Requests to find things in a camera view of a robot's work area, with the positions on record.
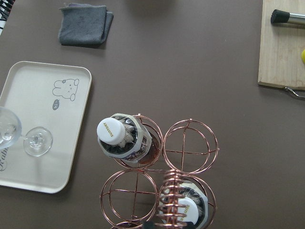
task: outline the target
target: copper coil handle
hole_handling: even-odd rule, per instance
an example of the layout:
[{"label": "copper coil handle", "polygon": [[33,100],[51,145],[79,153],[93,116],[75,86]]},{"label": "copper coil handle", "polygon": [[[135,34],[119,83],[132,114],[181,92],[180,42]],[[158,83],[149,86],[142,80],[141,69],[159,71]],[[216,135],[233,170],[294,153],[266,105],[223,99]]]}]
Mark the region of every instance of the copper coil handle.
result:
[{"label": "copper coil handle", "polygon": [[178,208],[185,208],[186,205],[179,204],[178,200],[184,198],[180,194],[180,184],[183,183],[182,173],[177,170],[169,170],[164,175],[164,182],[160,189],[158,210],[161,212],[157,214],[163,223],[155,223],[156,226],[165,228],[182,228],[187,226],[186,222],[179,221],[178,218],[185,217],[186,214],[179,213]]}]

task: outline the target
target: folded gray cloth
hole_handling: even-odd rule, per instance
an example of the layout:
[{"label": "folded gray cloth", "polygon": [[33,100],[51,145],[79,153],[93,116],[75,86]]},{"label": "folded gray cloth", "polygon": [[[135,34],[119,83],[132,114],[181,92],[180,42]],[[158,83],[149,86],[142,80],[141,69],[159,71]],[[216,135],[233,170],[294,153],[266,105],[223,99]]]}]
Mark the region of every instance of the folded gray cloth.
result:
[{"label": "folded gray cloth", "polygon": [[70,3],[63,14],[58,33],[62,45],[102,44],[108,36],[113,13],[106,6]]}]

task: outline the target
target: brush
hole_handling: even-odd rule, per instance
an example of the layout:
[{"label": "brush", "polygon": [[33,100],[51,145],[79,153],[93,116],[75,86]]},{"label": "brush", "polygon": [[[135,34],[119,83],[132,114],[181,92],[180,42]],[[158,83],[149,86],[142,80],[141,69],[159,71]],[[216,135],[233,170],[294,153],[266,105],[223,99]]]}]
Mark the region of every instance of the brush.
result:
[{"label": "brush", "polygon": [[305,15],[289,13],[281,10],[274,10],[271,16],[271,23],[290,23],[305,25]]}]

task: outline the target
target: bottle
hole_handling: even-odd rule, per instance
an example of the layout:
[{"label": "bottle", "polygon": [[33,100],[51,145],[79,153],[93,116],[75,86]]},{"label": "bottle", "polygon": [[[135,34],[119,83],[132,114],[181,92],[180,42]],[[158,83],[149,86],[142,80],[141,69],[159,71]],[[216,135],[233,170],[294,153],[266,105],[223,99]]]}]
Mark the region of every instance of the bottle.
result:
[{"label": "bottle", "polygon": [[135,117],[114,114],[97,126],[98,143],[105,155],[129,162],[138,162],[146,156],[152,137]]}]

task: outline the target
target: black bristles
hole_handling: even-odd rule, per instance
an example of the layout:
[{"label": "black bristles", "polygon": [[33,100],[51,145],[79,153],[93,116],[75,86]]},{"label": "black bristles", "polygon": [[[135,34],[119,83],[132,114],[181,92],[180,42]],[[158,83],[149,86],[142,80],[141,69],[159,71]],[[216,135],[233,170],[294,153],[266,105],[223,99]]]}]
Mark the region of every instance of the black bristles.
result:
[{"label": "black bristles", "polygon": [[290,13],[274,10],[271,16],[271,23],[287,23],[290,17]]}]

